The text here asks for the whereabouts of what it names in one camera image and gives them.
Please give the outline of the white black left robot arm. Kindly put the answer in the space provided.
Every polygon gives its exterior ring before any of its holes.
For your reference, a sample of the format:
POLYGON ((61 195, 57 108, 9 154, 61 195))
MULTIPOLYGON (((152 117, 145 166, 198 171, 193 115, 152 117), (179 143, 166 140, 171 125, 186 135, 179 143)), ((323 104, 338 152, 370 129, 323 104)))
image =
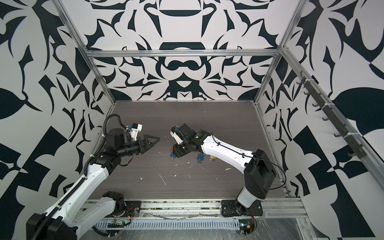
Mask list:
POLYGON ((79 240, 103 218, 126 211, 124 195, 109 191, 95 204, 79 214, 79 210, 95 189, 106 180, 123 157, 142 155, 160 141, 146 135, 139 137, 142 125, 126 126, 118 114, 106 117, 102 127, 102 143, 91 154, 83 173, 74 185, 43 214, 34 214, 26 223, 28 240, 79 240))

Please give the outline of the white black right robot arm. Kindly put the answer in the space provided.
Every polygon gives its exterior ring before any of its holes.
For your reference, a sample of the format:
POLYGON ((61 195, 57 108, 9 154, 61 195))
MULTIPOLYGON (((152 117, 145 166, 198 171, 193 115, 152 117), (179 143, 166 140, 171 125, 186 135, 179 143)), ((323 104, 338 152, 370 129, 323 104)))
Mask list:
POLYGON ((278 171, 283 171, 269 160, 264 151, 258 149, 252 152, 237 148, 207 131, 196 132, 186 124, 172 127, 170 134, 177 142, 172 146, 174 157, 181 158, 191 152, 198 152, 220 159, 244 175, 245 185, 236 199, 221 201, 223 217, 263 215, 261 201, 273 190, 272 183, 278 171))

